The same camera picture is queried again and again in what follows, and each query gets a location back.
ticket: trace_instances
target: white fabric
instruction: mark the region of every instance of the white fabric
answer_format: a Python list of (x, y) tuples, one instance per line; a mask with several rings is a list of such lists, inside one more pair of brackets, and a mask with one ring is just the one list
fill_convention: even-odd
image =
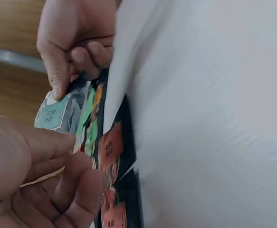
[(277, 228), (277, 0), (124, 0), (125, 92), (145, 228)]

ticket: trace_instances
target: finger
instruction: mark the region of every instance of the finger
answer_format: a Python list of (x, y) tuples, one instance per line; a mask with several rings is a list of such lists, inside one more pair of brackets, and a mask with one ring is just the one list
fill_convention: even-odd
[(32, 164), (67, 155), (74, 147), (75, 136), (46, 129), (22, 126), (22, 133), (32, 157)]
[(71, 78), (70, 78), (70, 82), (74, 82), (76, 79), (79, 78), (79, 71), (78, 69), (74, 66), (74, 63), (70, 63), (70, 75), (71, 75)]
[(79, 75), (71, 75), (71, 81), (70, 82), (74, 82), (78, 78), (79, 78)]
[(104, 47), (98, 42), (90, 42), (87, 44), (87, 49), (98, 68), (104, 69), (110, 66), (113, 56), (112, 47)]
[(66, 223), (73, 224), (77, 228), (89, 227), (100, 209), (103, 190), (101, 172), (99, 170), (85, 171), (80, 177), (70, 207), (54, 222), (54, 225), (58, 228), (64, 227)]
[(53, 98), (64, 97), (70, 83), (70, 69), (66, 52), (52, 44), (38, 45), (41, 58), (48, 73), (48, 81), (53, 88)]
[(66, 162), (69, 158), (70, 155), (67, 155), (61, 158), (51, 159), (42, 163), (33, 164), (24, 180), (24, 184), (36, 181), (37, 179), (45, 175), (51, 174), (61, 169), (66, 165)]
[(91, 159), (84, 153), (75, 153), (70, 157), (51, 199), (59, 211), (64, 213), (68, 209), (75, 196), (80, 176), (91, 169)]
[(89, 80), (98, 78), (100, 70), (93, 63), (90, 54), (83, 47), (76, 47), (71, 52), (74, 65), (78, 70), (85, 70)]

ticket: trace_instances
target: fingernail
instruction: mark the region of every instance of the fingernail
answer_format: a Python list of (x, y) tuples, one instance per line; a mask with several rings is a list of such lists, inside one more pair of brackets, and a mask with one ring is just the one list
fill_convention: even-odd
[(57, 100), (59, 97), (59, 87), (57, 85), (53, 85), (53, 99)]
[(85, 62), (85, 55), (82, 52), (77, 52), (74, 56), (73, 56), (74, 60), (79, 63), (82, 64)]
[(94, 55), (98, 55), (99, 47), (97, 43), (94, 43), (94, 42), (89, 43), (89, 48)]

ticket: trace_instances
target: wooden surface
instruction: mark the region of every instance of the wooden surface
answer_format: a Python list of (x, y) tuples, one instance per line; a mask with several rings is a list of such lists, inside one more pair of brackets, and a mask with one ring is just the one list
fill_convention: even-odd
[(45, 74), (0, 63), (0, 115), (33, 126), (49, 90)]
[(0, 48), (39, 57), (36, 37), (45, 0), (0, 0)]

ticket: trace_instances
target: colorful packet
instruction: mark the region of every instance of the colorful packet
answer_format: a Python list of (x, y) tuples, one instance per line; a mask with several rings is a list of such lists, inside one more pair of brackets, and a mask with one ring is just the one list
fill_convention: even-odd
[(112, 186), (136, 160), (130, 106), (126, 97), (110, 131), (99, 141), (99, 169), (105, 174), (105, 186)]
[(102, 228), (141, 228), (137, 177), (130, 170), (112, 187), (106, 189), (101, 205)]
[(86, 91), (87, 81), (81, 76), (70, 84), (67, 95), (60, 101), (53, 99), (52, 91), (48, 92), (36, 115), (34, 126), (59, 133), (75, 133)]
[(82, 111), (74, 152), (84, 152), (93, 160), (93, 168), (98, 165), (98, 141), (103, 134), (103, 114), (108, 69), (103, 70), (97, 80), (91, 82)]

